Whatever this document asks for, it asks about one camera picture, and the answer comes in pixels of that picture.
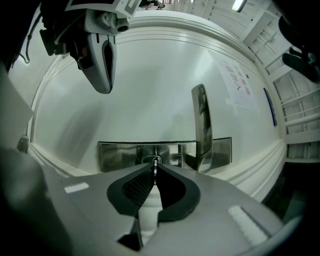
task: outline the white wall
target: white wall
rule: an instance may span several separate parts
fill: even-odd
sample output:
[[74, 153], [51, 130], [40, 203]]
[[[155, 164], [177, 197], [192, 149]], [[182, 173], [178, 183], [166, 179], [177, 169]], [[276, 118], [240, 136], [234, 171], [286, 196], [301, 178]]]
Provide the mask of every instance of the white wall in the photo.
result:
[[231, 37], [236, 41], [239, 41], [239, 39], [232, 33], [230, 33], [230, 31], [226, 30], [224, 27], [219, 26], [216, 23], [210, 22], [209, 20], [205, 20], [202, 17], [198, 17], [195, 15], [190, 15], [187, 13], [183, 13], [183, 12], [172, 12], [172, 11], [166, 11], [166, 10], [162, 10], [162, 11], [144, 11], [144, 12], [136, 12], [134, 15], [134, 18], [145, 18], [145, 17], [149, 17], [150, 19], [154, 18], [154, 17], [158, 17], [158, 18], [167, 18], [167, 17], [174, 17], [174, 18], [178, 18], [181, 19], [179, 20], [179, 22], [184, 22], [185, 20], [190, 20], [192, 22], [195, 22], [198, 24], [202, 24], [205, 26], [208, 26], [214, 30], [217, 30], [220, 34], [223, 34], [224, 36]]
[[[263, 64], [267, 64], [278, 56], [278, 60], [267, 68], [269, 74], [278, 72], [279, 68], [284, 65], [281, 61], [281, 56], [284, 52], [288, 51], [290, 46], [290, 43], [279, 31], [278, 21], [281, 13], [273, 6], [271, 0], [248, 1], [240, 13], [232, 11], [234, 2], [234, 0], [194, 0], [194, 3], [191, 3], [190, 0], [181, 0], [180, 3], [177, 3], [176, 0], [174, 10], [203, 17], [230, 31], [239, 39], [245, 39], [246, 35], [249, 35], [252, 31], [258, 32], [254, 32], [254, 35], [250, 36], [251, 39], [244, 42], [248, 42], [247, 46], [249, 46]], [[288, 102], [285, 99], [290, 98], [289, 100], [292, 100], [319, 88], [319, 84], [310, 82], [295, 70], [291, 70], [282, 76], [281, 79], [273, 82], [275, 82], [274, 86], [278, 93], [276, 97], [284, 100], [283, 103]], [[282, 119], [280, 121], [285, 126], [285, 121], [292, 121], [319, 113], [320, 107], [315, 108], [319, 106], [319, 97], [320, 93], [317, 92], [283, 109], [280, 102], [277, 102], [278, 104], [273, 102], [273, 104], [279, 106], [278, 119]], [[284, 120], [283, 114], [289, 117]], [[318, 135], [320, 134], [320, 120], [291, 126], [286, 130], [284, 128], [281, 133], [284, 134], [284, 137], [288, 134], [286, 136], [288, 138], [286, 141], [289, 144], [288, 161], [320, 162], [320, 141]], [[294, 141], [289, 139], [292, 138], [291, 135], [295, 137], [299, 136], [299, 141], [304, 142], [293, 143]]]
[[[194, 39], [186, 39], [190, 31], [170, 28], [165, 35], [163, 30], [135, 28], [117, 39], [111, 94], [97, 93], [75, 62], [55, 74], [40, 100], [34, 142], [67, 164], [96, 173], [98, 141], [194, 140], [191, 89], [201, 83], [207, 89], [213, 137], [232, 137], [232, 164], [227, 168], [249, 161], [279, 139], [263, 91], [266, 85], [252, 63], [234, 50], [228, 53], [231, 48], [221, 42], [218, 47], [213, 38], [209, 44], [204, 35], [193, 33]], [[230, 95], [216, 54], [230, 54], [243, 63], [258, 109], [238, 107], [235, 113], [226, 103]]]

